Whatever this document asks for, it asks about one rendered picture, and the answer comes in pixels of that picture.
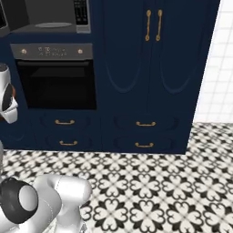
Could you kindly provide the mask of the grey microwave oven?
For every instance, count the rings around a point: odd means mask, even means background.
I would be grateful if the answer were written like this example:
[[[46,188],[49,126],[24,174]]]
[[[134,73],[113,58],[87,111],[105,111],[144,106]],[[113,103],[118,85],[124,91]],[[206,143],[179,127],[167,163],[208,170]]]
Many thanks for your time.
[[[10,4],[14,33],[78,33],[90,34],[89,0],[6,0]],[[66,22],[62,28],[39,28],[35,25]]]

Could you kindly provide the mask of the black built-in oven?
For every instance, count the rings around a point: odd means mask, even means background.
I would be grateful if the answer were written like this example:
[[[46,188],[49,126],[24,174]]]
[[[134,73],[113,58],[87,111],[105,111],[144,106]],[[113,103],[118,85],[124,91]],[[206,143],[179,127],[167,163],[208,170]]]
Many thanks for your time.
[[[27,106],[96,109],[93,46],[90,44],[12,44]]]

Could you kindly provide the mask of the microwave door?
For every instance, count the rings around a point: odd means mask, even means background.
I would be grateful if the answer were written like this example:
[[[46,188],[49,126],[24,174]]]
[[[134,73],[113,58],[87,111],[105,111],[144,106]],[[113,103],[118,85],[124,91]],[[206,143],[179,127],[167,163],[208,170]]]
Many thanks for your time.
[[[0,37],[4,37],[10,33],[2,0],[0,0]]]

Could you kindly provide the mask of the navy drawer front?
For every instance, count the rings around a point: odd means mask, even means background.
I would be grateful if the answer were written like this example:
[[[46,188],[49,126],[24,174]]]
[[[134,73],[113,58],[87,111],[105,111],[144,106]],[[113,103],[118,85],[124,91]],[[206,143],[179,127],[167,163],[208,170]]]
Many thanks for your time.
[[[136,122],[150,124],[155,121],[154,127],[139,127]],[[135,133],[165,133],[178,129],[181,126],[181,119],[178,116],[168,114],[103,114],[101,122],[104,129],[109,129],[122,134]]]
[[[63,140],[66,143],[72,143],[76,140],[78,144],[72,147],[61,146],[59,144],[60,140]],[[95,151],[101,148],[99,139],[73,132],[43,132],[36,135],[36,141],[40,148],[54,151]]]
[[[100,118],[95,111],[32,110],[31,118],[34,126],[49,131],[94,133],[100,131]],[[55,124],[56,119],[62,122],[73,119],[75,123],[70,126],[57,125]]]
[[[154,146],[148,148],[136,147],[136,142],[141,145],[148,145],[152,142]],[[119,153],[182,154],[185,151],[185,145],[182,138],[178,140],[171,135],[137,133],[104,136],[103,149]]]

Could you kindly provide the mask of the grey microwave turntable plate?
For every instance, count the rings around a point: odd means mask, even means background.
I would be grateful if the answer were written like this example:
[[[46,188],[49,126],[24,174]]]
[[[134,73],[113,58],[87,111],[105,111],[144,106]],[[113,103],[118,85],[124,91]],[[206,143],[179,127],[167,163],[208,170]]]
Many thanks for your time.
[[[50,23],[40,23],[35,25],[35,27],[39,28],[62,28],[62,27],[67,27],[71,26],[71,23],[66,23],[66,22],[50,22]]]

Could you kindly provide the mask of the navy tall cupboard door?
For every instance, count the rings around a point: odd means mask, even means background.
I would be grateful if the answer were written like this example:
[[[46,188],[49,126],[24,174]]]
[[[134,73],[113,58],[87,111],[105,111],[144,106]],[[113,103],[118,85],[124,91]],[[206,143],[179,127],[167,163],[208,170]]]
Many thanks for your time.
[[[150,0],[103,0],[103,103],[115,113],[147,108]]]
[[[150,109],[195,111],[219,2],[154,0]],[[157,42],[158,9],[163,10],[163,15]]]

